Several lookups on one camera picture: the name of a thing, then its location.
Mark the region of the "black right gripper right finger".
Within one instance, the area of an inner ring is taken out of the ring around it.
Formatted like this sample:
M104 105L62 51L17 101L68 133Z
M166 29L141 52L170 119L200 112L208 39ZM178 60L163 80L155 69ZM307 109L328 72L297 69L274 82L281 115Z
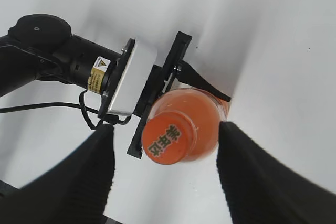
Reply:
M217 170L233 223L335 223L335 194L220 122Z

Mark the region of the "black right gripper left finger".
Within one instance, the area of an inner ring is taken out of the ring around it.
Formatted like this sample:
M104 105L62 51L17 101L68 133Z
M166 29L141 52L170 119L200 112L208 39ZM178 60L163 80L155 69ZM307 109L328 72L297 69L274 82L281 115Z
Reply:
M1 223L102 223L115 170L114 127L102 125L68 157L1 199Z

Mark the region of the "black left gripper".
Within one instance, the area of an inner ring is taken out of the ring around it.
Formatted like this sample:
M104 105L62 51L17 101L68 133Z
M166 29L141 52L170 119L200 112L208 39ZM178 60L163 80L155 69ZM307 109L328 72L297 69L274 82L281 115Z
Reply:
M153 65L149 78L141 93L140 99L135 107L133 114L140 118L127 154L140 159L143 148L141 144L142 131L146 125L150 110L155 101L171 86L177 68L180 68L177 74L177 80L191 87L209 92L213 96L230 102L231 97L223 94L206 81L189 63L182 61L187 48L192 40L192 36L179 31L174 39L172 47L165 58L163 66Z

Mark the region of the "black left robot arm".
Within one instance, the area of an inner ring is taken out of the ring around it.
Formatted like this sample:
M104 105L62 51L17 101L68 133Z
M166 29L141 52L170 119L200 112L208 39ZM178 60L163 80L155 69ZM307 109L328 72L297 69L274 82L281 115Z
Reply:
M231 98L207 82L184 61L192 37L178 32L163 66L155 64L157 49L140 39L129 39L120 53L79 37L63 19L48 14L20 18L1 37L1 95L34 80L74 84L101 98L100 122L128 122L140 118L127 153L142 157L141 133L151 106L168 92L174 80Z

